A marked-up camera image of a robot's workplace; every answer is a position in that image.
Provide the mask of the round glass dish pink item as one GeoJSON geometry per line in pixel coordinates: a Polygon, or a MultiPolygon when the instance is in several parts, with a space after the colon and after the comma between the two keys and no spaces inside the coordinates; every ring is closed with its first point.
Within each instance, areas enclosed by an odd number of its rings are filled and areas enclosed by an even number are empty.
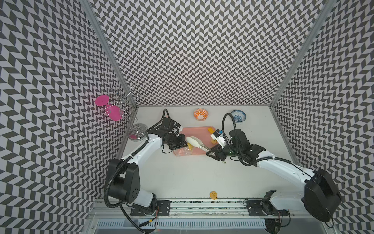
{"type": "Polygon", "coordinates": [[[143,123],[134,124],[128,133],[129,140],[132,141],[141,141],[145,138],[145,132],[148,127],[143,123]]]}

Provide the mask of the blue patterned small bowl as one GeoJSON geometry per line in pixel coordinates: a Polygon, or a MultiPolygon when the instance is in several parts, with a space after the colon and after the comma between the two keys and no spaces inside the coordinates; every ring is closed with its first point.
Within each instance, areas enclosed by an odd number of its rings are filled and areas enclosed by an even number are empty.
{"type": "Polygon", "coordinates": [[[247,118],[245,112],[242,110],[233,110],[230,113],[234,117],[234,120],[236,123],[242,123],[247,118]]]}

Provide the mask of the orange patterned small bowl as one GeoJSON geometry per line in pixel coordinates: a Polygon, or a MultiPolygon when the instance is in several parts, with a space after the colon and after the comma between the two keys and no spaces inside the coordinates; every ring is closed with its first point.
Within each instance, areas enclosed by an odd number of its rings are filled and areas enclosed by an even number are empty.
{"type": "Polygon", "coordinates": [[[208,111],[204,108],[198,108],[193,112],[193,116],[198,121],[204,121],[208,118],[208,111]]]}

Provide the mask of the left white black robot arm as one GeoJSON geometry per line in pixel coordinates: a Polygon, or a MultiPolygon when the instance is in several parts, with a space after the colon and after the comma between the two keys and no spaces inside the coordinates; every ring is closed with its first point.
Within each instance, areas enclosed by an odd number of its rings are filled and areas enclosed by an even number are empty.
{"type": "Polygon", "coordinates": [[[138,148],[122,159],[110,161],[104,186],[104,202],[108,208],[131,203],[151,213],[156,210],[156,195],[141,189],[140,166],[165,145],[171,151],[187,147],[182,130],[164,109],[162,118],[145,131],[145,140],[138,148]]]}

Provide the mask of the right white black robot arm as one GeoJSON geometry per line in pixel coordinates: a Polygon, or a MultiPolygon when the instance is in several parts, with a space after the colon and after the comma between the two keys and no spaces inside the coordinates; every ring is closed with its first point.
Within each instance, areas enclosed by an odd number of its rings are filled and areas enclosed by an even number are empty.
{"type": "Polygon", "coordinates": [[[217,161],[236,157],[246,167],[254,166],[270,171],[297,187],[297,192],[290,193],[268,191],[262,200],[265,214],[269,215],[274,209],[307,211],[319,221],[333,221],[333,214],[343,198],[329,172],[321,168],[303,168],[275,156],[260,145],[251,144],[235,124],[229,134],[217,129],[212,132],[211,138],[218,144],[206,153],[208,157],[217,161]]]}

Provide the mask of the clear resealable bag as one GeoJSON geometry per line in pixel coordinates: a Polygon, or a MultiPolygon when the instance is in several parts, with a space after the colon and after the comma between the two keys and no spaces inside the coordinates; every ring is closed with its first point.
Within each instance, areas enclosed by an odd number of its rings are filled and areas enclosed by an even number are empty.
{"type": "Polygon", "coordinates": [[[173,151],[174,155],[177,157],[182,157],[182,156],[190,156],[193,153],[193,150],[189,150],[188,146],[184,148],[180,148],[177,150],[173,151]]]}

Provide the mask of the aluminium front rail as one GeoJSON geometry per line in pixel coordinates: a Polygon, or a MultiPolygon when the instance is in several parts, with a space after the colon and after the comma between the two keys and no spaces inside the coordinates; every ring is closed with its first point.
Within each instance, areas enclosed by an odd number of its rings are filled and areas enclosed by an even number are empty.
{"type": "MultiPolygon", "coordinates": [[[[277,218],[278,214],[265,215],[261,209],[254,211],[245,203],[250,199],[169,199],[169,215],[166,218],[277,218]]],[[[88,219],[123,218],[119,208],[108,208],[104,200],[97,199],[88,219]]]]}

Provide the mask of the pink plastic tray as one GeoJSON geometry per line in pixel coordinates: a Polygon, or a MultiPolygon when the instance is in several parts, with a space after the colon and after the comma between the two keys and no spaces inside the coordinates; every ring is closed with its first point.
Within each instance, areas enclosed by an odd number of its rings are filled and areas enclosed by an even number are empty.
{"type": "MultiPolygon", "coordinates": [[[[211,133],[208,131],[208,128],[209,128],[208,126],[205,126],[205,127],[186,127],[186,128],[183,128],[181,133],[184,134],[186,137],[195,136],[199,140],[201,140],[206,147],[212,148],[215,145],[217,145],[218,143],[216,143],[216,144],[211,143],[212,138],[211,138],[211,133]]],[[[193,153],[190,156],[205,155],[205,154],[206,153],[203,150],[194,147],[193,153]]]]}

